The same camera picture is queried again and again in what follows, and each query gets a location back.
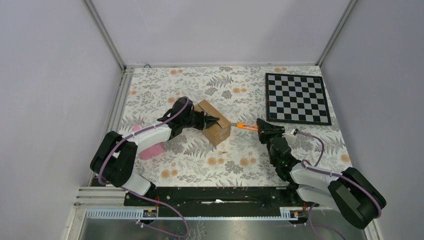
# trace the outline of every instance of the metal floor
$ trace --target metal floor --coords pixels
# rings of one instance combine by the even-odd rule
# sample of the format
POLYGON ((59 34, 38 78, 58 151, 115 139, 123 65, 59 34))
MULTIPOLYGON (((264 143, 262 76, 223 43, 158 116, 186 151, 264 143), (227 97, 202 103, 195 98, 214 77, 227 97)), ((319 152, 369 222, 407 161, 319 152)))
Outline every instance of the metal floor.
MULTIPOLYGON (((314 210, 313 222, 330 225, 339 230, 347 240, 366 240, 363 230, 351 226, 334 210, 314 210)), ((282 220, 189 220, 190 235, 187 240, 318 240, 310 226, 292 227, 282 220)), ((180 220, 156 220, 153 226, 184 234, 180 220)), ((315 227, 324 240, 341 240, 335 232, 315 227)), ((86 219, 81 240, 176 240, 149 228, 140 228, 134 220, 86 219)))

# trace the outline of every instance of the orange object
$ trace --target orange object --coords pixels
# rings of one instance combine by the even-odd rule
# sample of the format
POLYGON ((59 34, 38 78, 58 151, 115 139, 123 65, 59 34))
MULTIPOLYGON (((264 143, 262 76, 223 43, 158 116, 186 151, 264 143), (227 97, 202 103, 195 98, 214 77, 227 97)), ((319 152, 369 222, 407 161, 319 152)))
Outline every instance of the orange object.
POLYGON ((258 131, 258 126, 257 125, 250 125, 250 124, 246 124, 246 123, 237 123, 236 125, 237 128, 239 129, 247 129, 247 130, 252 130, 252 131, 258 131))

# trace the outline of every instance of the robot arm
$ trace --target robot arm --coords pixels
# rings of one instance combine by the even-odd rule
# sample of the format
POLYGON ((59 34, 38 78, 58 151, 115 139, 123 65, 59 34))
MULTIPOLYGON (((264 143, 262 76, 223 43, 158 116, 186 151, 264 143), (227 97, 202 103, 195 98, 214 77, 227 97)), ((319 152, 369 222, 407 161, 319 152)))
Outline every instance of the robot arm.
MULTIPOLYGON (((136 154, 155 144, 173 139, 184 128, 203 130, 216 124, 218 120, 218 117, 210 116, 204 111, 194 111, 193 102, 186 97, 181 97, 163 117, 157 120, 154 128, 135 135, 131 141, 125 140, 116 149, 115 153, 119 154, 109 158, 102 178, 117 188, 122 187, 143 196, 155 185, 133 171, 136 154)), ((122 140, 123 136, 114 131, 106 134, 91 161, 90 168, 93 172, 99 174, 109 153, 122 140)))
POLYGON ((376 204, 350 181, 368 192, 381 209, 386 206, 384 197, 353 167, 339 173, 343 178, 335 176, 337 173, 324 175, 322 173, 328 171, 319 167, 306 169, 300 160, 292 156, 292 149, 289 147, 289 143, 292 144, 296 140, 297 130, 287 134, 284 127, 269 124, 260 118, 256 123, 259 140, 266 144, 270 163, 275 167, 277 175, 289 182, 290 187, 296 189, 303 201, 332 208, 359 229, 364 229, 378 216, 378 209, 376 204))

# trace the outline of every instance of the chessboard square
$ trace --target chessboard square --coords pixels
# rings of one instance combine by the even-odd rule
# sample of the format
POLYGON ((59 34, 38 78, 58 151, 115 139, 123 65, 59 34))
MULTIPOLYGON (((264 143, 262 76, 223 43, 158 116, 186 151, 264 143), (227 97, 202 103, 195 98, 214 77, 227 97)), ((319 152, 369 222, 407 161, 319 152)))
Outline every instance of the chessboard square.
POLYGON ((315 93, 317 99, 324 99, 324 95, 322 93, 315 93))
POLYGON ((276 113, 277 112, 277 107, 276 106, 270 106, 269 107, 269 112, 270 113, 276 113))
POLYGON ((292 120, 292 115, 289 113, 284 113, 284 119, 286 120, 292 120))
POLYGON ((297 115, 297 114, 292 114, 292 115, 291 115, 291 120, 299 121, 299 115, 297 115))
POLYGON ((306 121, 313 122, 314 118, 312 117, 312 115, 306 115, 306 121))
POLYGON ((300 120, 300 121, 306 121, 306 115, 304 115, 304 114, 299 114, 299 120, 300 120))
POLYGON ((312 110, 311 109, 305 109, 305 114, 312 116, 312 110))
POLYGON ((321 122, 321 117, 320 116, 312 116, 312 118, 313 118, 313 121, 314 122, 321 122))
POLYGON ((327 112, 326 112, 326 111, 324 111, 324 110, 319 110, 319 115, 320 115, 321 117, 325 117, 325 116, 327 116, 327 112))
POLYGON ((329 118, 326 116, 320 116, 319 117, 321 119, 321 123, 328 123, 329 122, 329 118))

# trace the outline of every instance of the table surface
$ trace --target table surface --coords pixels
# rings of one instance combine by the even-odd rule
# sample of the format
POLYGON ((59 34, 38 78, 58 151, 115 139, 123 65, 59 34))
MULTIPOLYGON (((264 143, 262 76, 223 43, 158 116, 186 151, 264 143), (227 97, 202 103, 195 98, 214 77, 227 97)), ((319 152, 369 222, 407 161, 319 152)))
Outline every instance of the table surface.
MULTIPOLYGON (((266 119, 265 73, 321 76, 318 66, 136 68, 119 132, 125 135, 135 125, 150 126, 183 96, 194 104, 206 99, 230 122, 256 124, 257 118, 266 119)), ((319 167, 342 171, 351 162, 327 89, 325 93, 332 125, 271 123, 287 132, 297 128, 320 137, 325 152, 319 167)), ((287 185, 270 164, 257 132, 232 127, 230 137, 215 148, 198 130, 184 129, 163 144, 164 153, 149 160, 137 156, 134 164, 136 172, 157 186, 287 185)), ((291 147, 294 157, 312 164, 321 151, 319 142, 301 135, 291 147)))

